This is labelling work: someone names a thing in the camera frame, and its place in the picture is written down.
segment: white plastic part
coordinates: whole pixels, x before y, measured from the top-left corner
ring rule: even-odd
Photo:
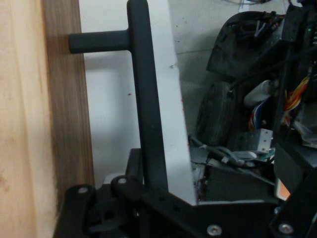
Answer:
[[[244,105],[248,108],[255,106],[257,103],[267,99],[270,94],[270,80],[266,80],[259,84],[255,89],[253,89],[247,96],[244,98]]]

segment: black metal bar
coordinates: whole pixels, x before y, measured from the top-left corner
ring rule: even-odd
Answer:
[[[167,190],[149,7],[146,0],[128,2],[134,82],[137,97],[145,185]]]
[[[129,31],[79,33],[69,36],[72,54],[126,51],[130,49]]]
[[[131,51],[144,182],[149,188],[168,190],[148,2],[129,0],[127,14],[128,30],[73,34],[69,47],[73,54]]]
[[[289,59],[294,53],[293,47],[290,47],[286,52],[286,59]],[[292,63],[293,62],[287,62],[283,69],[280,76],[280,86],[279,86],[279,92],[278,92],[278,98],[276,100],[276,108],[274,112],[274,120],[272,125],[272,130],[274,131],[274,137],[276,134],[280,132],[281,127],[281,119],[283,117],[284,113],[284,104],[285,104],[285,90],[287,87],[287,82],[290,78],[291,69],[292,69]]]

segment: black handle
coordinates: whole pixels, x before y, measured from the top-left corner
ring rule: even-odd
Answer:
[[[149,188],[168,190],[159,94],[147,1],[129,0],[127,13],[128,30],[73,34],[69,36],[69,48],[73,54],[122,50],[131,52],[144,181]]]

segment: wiring harness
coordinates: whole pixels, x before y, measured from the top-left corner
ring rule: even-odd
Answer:
[[[293,92],[287,93],[287,91],[285,91],[284,125],[290,126],[290,112],[300,105],[302,101],[302,94],[307,89],[309,79],[309,76],[305,77]]]

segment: screw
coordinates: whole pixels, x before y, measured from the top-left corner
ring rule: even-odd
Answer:
[[[279,232],[281,232],[284,235],[290,235],[293,234],[294,229],[290,224],[282,223],[278,226]]]
[[[222,234],[222,229],[217,225],[210,225],[207,227],[207,233],[211,237],[217,237]]]
[[[281,207],[276,207],[276,208],[274,209],[274,214],[277,215],[280,210],[281,210]]]
[[[118,180],[118,183],[120,183],[120,184],[124,184],[126,182],[127,182],[127,180],[125,178],[121,178]]]
[[[88,192],[88,188],[86,187],[81,187],[80,189],[78,189],[78,193],[82,194],[82,193],[86,193]]]

